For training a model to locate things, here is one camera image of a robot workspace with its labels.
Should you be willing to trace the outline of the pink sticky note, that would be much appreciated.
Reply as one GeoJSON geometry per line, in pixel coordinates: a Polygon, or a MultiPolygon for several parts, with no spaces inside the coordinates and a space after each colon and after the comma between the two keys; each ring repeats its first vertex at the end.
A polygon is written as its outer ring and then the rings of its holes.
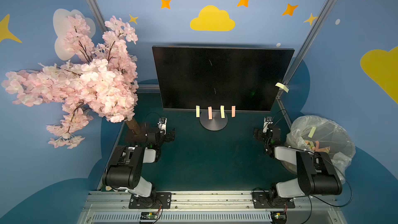
{"type": "Polygon", "coordinates": [[[208,119],[212,120],[212,107],[211,106],[208,107],[208,119]]]}
{"type": "Polygon", "coordinates": [[[234,118],[236,116],[236,106],[231,107],[231,117],[234,118]]]}

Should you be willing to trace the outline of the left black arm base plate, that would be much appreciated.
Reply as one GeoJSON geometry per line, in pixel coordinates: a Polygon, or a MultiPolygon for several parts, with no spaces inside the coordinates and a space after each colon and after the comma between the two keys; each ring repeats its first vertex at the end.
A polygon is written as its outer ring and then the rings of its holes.
{"type": "Polygon", "coordinates": [[[171,192],[157,192],[148,198],[131,196],[129,209],[170,209],[172,202],[171,192]]]}

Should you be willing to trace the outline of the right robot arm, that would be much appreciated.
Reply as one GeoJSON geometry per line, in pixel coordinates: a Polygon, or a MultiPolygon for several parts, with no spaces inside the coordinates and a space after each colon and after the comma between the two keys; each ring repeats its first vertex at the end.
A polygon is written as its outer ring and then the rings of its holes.
{"type": "Polygon", "coordinates": [[[342,193],[338,172],[326,152],[283,146],[280,129],[270,124],[255,128],[254,139],[263,143],[265,153],[271,158],[296,166],[295,179],[272,184],[267,194],[270,201],[342,193]]]}

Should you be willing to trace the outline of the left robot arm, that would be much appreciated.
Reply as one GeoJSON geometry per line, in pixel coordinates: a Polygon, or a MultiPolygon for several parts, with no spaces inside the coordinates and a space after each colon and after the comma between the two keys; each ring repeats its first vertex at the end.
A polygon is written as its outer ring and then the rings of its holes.
{"type": "Polygon", "coordinates": [[[139,135],[129,130],[125,134],[126,145],[118,145],[102,176],[102,183],[116,191],[126,191],[136,198],[154,200],[153,184],[142,177],[143,165],[155,163],[165,142],[175,140],[176,130],[171,132],[150,128],[139,135]]]}

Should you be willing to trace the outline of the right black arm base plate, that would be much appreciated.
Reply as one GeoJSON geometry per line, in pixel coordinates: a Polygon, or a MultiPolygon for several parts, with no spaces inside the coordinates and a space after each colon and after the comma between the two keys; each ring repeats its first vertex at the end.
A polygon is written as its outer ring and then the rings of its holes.
{"type": "Polygon", "coordinates": [[[254,191],[252,194],[252,201],[256,209],[282,209],[282,208],[295,208],[293,199],[281,198],[277,195],[269,195],[268,192],[254,191]]]}

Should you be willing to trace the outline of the green sticky note monitor edge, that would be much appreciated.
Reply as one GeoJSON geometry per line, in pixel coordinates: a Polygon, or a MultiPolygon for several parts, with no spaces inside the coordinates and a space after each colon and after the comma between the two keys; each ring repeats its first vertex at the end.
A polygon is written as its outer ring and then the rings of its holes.
{"type": "Polygon", "coordinates": [[[289,88],[282,84],[282,83],[276,83],[275,86],[279,87],[280,89],[284,90],[284,92],[288,93],[289,92],[289,88]]]}

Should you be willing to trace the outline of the green sticky note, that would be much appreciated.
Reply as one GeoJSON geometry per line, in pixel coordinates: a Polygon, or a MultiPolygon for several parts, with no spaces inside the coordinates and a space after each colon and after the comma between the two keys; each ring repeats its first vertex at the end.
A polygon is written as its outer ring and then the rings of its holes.
{"type": "Polygon", "coordinates": [[[221,106],[220,106],[220,115],[221,115],[221,118],[222,118],[222,119],[225,119],[225,118],[226,118],[226,116],[225,116],[225,110],[224,110],[224,105],[221,105],[221,106]]]}
{"type": "Polygon", "coordinates": [[[200,113],[200,106],[199,106],[199,105],[196,106],[196,108],[195,108],[195,113],[196,113],[196,117],[197,117],[197,118],[200,118],[200,114],[201,114],[201,113],[200,113]]]}

